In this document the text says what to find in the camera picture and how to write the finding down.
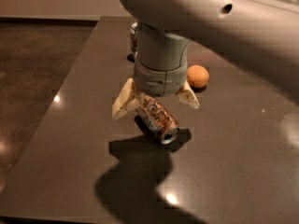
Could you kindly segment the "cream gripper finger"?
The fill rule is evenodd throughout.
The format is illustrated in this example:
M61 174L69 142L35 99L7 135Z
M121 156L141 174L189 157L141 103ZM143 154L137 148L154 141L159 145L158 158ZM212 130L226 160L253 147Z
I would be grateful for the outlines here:
M143 93L136 88L134 80L129 78L112 106L112 118L114 120L123 118L140 107L143 101Z
M189 105L193 109L198 109L200 107L196 95L188 81L185 81L184 85L176 92L176 96L181 103Z

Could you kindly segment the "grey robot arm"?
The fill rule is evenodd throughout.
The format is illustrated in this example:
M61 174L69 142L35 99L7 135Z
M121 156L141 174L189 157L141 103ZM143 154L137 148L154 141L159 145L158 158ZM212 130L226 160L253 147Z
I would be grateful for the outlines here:
M199 106L186 81L194 41L299 102L299 14L275 0L120 0L137 20L135 74L112 106L113 119L147 95L175 94Z

